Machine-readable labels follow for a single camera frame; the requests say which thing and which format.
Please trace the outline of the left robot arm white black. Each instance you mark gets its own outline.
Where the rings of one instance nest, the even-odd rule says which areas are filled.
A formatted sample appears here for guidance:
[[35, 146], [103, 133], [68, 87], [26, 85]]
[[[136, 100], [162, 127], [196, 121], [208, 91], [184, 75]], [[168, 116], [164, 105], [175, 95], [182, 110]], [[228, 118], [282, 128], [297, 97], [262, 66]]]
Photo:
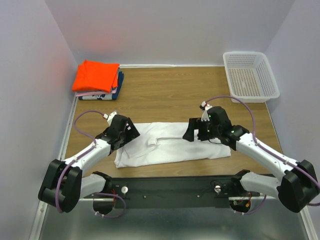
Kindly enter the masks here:
[[97, 194], [104, 198], [114, 195], [112, 178], [96, 171], [85, 173], [96, 163], [140, 136], [129, 117], [112, 112], [104, 115], [108, 127], [92, 139], [92, 143], [65, 160], [52, 160], [38, 192], [38, 199], [55, 207], [59, 213], [69, 213], [81, 198]]

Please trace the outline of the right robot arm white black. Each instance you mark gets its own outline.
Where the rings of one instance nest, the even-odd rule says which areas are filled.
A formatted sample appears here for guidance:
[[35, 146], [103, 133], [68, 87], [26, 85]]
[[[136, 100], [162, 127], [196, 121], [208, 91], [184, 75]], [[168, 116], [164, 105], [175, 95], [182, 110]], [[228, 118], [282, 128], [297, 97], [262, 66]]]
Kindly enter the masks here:
[[252, 132], [241, 125], [233, 125], [220, 106], [202, 105], [201, 117], [190, 118], [183, 139], [220, 140], [224, 146], [245, 154], [263, 165], [271, 176], [242, 170], [233, 176], [230, 191], [241, 196], [257, 192], [278, 199], [293, 213], [299, 213], [320, 193], [314, 166], [307, 160], [297, 161], [257, 140]]

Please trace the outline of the blue white folded t shirt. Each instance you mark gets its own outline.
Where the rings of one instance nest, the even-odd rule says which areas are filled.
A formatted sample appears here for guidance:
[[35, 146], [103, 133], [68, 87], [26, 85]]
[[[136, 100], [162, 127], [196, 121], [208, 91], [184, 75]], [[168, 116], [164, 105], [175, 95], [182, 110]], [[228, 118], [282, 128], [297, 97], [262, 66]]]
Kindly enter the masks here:
[[118, 87], [117, 87], [115, 93], [85, 95], [85, 96], [79, 96], [78, 99], [81, 101], [91, 101], [91, 100], [113, 101], [113, 100], [116, 100], [118, 98], [118, 95], [119, 95], [120, 90], [122, 88], [124, 77], [125, 77], [124, 73], [122, 71], [120, 71], [118, 73]]

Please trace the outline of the orange folded t shirt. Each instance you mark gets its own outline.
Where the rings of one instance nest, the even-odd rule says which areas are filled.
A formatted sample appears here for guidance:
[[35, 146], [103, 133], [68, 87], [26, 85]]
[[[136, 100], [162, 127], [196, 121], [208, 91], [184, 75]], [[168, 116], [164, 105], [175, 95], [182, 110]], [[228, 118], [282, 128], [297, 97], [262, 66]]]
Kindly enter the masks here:
[[103, 91], [110, 93], [118, 87], [119, 63], [103, 63], [84, 60], [78, 65], [73, 92]]

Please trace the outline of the white plastic basket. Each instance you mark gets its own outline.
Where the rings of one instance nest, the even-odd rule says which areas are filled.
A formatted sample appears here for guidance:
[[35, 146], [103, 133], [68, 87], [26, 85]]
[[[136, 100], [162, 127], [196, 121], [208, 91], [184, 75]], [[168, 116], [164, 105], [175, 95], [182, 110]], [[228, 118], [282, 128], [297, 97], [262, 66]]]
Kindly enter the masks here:
[[266, 55], [255, 51], [229, 51], [222, 56], [229, 93], [244, 103], [265, 103], [280, 96]]

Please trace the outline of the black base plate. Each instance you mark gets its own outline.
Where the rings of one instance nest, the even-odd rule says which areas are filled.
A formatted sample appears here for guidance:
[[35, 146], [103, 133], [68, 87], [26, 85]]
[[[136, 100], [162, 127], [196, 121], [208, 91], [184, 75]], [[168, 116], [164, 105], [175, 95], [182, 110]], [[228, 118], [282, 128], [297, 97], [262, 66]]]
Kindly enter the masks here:
[[114, 196], [98, 195], [92, 206], [111, 216], [123, 209], [229, 208], [235, 197], [244, 209], [256, 194], [233, 180], [232, 175], [113, 178], [107, 192]]

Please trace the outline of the left side aluminium rail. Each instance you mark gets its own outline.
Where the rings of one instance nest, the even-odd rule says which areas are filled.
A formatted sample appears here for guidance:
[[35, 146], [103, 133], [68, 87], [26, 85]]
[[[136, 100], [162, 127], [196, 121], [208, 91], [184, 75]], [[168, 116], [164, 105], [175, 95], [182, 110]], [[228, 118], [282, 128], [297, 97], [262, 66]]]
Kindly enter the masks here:
[[78, 102], [78, 98], [75, 95], [73, 98], [73, 101], [72, 101], [70, 113], [69, 113], [68, 120], [66, 123], [66, 128], [65, 128], [64, 135], [62, 138], [59, 154], [57, 156], [57, 159], [59, 161], [63, 161], [65, 159], [65, 155], [66, 155], [66, 151], [67, 151], [67, 147], [68, 147], [68, 142], [69, 142], [69, 138], [70, 138], [70, 133], [71, 133], [71, 129], [73, 126], [73, 119], [74, 119], [74, 115], [75, 115], [75, 111], [76, 111], [76, 107], [77, 107], [77, 102]]

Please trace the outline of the aluminium frame rail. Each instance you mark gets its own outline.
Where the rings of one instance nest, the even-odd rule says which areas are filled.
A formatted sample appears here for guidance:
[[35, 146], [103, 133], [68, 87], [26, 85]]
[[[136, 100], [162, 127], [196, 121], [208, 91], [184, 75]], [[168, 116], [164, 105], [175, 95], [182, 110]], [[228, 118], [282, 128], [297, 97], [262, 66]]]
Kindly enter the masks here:
[[277, 199], [254, 192], [241, 208], [122, 209], [106, 215], [93, 209], [96, 196], [78, 201], [69, 213], [40, 202], [32, 240], [316, 240], [307, 208], [287, 210]]

